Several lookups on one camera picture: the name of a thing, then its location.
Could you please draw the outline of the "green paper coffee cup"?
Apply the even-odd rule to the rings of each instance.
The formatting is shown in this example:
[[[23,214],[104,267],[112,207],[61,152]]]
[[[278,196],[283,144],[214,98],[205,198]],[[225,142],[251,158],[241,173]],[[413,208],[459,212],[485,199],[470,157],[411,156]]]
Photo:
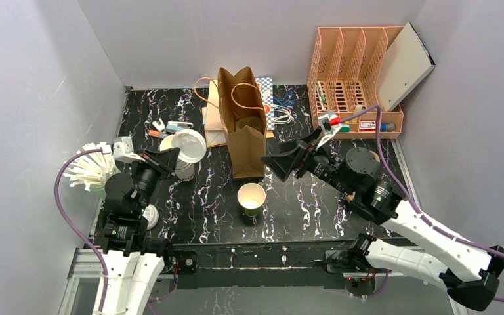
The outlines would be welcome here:
[[[241,186],[237,200],[244,225],[253,226],[263,219],[266,191],[260,184],[247,183]]]

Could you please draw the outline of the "brown paper bag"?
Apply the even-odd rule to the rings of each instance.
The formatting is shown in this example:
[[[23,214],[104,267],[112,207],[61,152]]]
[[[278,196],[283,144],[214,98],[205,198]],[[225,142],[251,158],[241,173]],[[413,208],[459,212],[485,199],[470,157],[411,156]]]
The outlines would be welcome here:
[[[261,92],[249,66],[231,74],[219,68],[214,90],[218,102],[208,101],[220,114],[235,179],[265,176],[267,120]]]

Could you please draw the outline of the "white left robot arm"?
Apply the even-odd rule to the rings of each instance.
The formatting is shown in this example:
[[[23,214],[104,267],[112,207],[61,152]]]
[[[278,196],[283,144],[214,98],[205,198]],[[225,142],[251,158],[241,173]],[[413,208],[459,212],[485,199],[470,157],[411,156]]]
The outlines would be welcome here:
[[[144,212],[158,182],[173,176],[180,150],[136,152],[129,136],[100,149],[115,161],[131,164],[131,172],[114,174],[105,183],[106,215],[96,237],[101,295],[93,314],[143,314],[169,256],[167,240],[147,235]]]

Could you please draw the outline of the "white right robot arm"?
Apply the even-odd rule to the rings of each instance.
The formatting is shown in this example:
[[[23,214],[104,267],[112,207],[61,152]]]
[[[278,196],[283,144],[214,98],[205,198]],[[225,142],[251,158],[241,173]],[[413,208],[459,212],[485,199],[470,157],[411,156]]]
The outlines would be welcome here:
[[[331,155],[327,141],[337,129],[327,117],[310,135],[283,142],[280,152],[262,162],[280,179],[311,173],[348,197],[348,207],[363,219],[395,231],[419,247],[412,251],[360,234],[345,251],[330,253],[329,272],[340,268],[386,269],[435,285],[457,303],[484,311],[493,301],[504,269],[504,248],[475,249],[451,230],[418,213],[406,194],[383,180],[383,164],[366,148],[343,157]]]

